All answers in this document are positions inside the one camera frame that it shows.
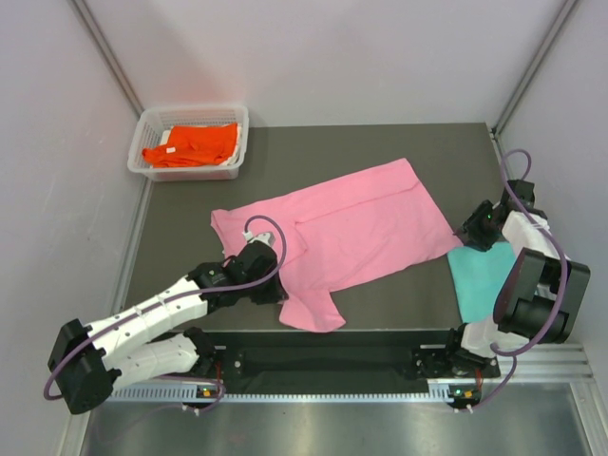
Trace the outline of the pink t shirt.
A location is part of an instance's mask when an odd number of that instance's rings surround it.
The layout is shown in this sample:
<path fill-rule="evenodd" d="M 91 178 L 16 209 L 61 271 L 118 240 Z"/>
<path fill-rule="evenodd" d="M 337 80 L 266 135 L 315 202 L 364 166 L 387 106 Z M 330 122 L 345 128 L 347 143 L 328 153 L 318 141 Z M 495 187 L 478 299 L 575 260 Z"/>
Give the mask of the pink t shirt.
<path fill-rule="evenodd" d="M 289 297 L 279 320 L 314 333 L 343 327 L 331 294 L 441 257 L 461 246 L 443 213 L 405 159 L 328 180 L 233 210 L 211 225 L 227 256 L 244 232 L 284 232 L 279 275 Z"/>

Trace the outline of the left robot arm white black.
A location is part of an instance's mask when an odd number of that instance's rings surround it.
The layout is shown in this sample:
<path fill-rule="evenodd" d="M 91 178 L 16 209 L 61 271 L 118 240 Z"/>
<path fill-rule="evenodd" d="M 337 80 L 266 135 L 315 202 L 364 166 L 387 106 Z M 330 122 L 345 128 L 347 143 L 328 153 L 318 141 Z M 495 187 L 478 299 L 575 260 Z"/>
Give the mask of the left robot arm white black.
<path fill-rule="evenodd" d="M 247 233 L 245 240 L 237 255 L 201 263 L 141 304 L 88 324 L 78 318 L 64 324 L 47 361 L 45 399 L 62 400 L 77 415 L 118 390 L 167 378 L 201 382 L 203 398 L 220 401 L 226 388 L 216 373 L 217 351 L 209 335 L 199 328 L 174 330 L 243 298 L 257 305 L 287 299 L 279 276 L 287 256 L 284 235 Z"/>

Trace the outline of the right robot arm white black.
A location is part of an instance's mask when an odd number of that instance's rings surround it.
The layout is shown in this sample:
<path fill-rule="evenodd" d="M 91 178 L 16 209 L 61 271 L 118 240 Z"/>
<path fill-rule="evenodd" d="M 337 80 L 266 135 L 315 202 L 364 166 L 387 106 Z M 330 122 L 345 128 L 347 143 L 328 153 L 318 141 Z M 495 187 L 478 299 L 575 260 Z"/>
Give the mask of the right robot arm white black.
<path fill-rule="evenodd" d="M 465 244 L 447 259 L 463 323 L 443 353 L 454 375 L 531 342 L 562 343 L 573 329 L 590 269 L 561 256 L 534 203 L 533 183 L 509 180 L 501 199 L 483 201 L 457 232 Z"/>

